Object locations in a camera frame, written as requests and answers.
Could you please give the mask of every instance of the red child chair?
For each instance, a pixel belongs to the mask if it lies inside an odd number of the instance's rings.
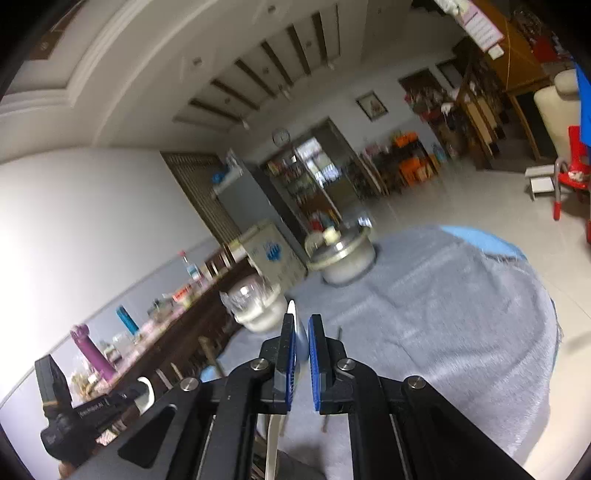
[[[569,127],[569,140],[570,162],[559,157],[554,163],[554,189],[556,195],[554,200],[554,220],[560,220],[560,184],[568,185],[575,190],[589,190],[589,179],[576,181],[569,177],[571,171],[580,171],[585,176],[591,174],[591,167],[581,161],[581,157],[587,155],[587,145],[581,142],[580,126],[571,125]],[[591,219],[587,221],[587,242],[591,244]]]

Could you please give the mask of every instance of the gray refrigerator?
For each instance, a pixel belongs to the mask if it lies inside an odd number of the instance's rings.
[[[242,168],[242,175],[219,191],[217,199],[241,233],[263,220],[272,221],[306,264],[309,257],[303,245],[309,226],[297,204],[280,189],[263,171]]]

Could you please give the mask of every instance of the silver screw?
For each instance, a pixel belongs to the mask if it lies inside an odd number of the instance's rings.
[[[348,372],[349,370],[353,370],[355,368],[355,360],[350,358],[341,358],[338,362],[336,362],[336,366],[339,370]]]
[[[412,377],[408,377],[408,386],[414,390],[421,390],[427,382],[423,377],[419,377],[418,375],[413,375]]]
[[[193,377],[183,378],[181,380],[181,390],[190,392],[199,386],[199,380]]]
[[[256,372],[266,370],[267,368],[269,368],[269,361],[265,358],[255,358],[251,362],[251,368]]]

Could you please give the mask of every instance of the framed picture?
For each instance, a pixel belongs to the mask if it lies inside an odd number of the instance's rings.
[[[388,113],[384,104],[373,91],[356,98],[355,101],[372,122]]]

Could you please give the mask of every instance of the purple bottle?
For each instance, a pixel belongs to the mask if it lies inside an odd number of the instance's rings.
[[[82,355],[86,357],[95,370],[108,382],[116,374],[116,371],[96,345],[92,343],[88,334],[88,326],[84,324],[74,325],[72,330],[70,330],[70,335],[80,349],[80,352],[82,352]]]

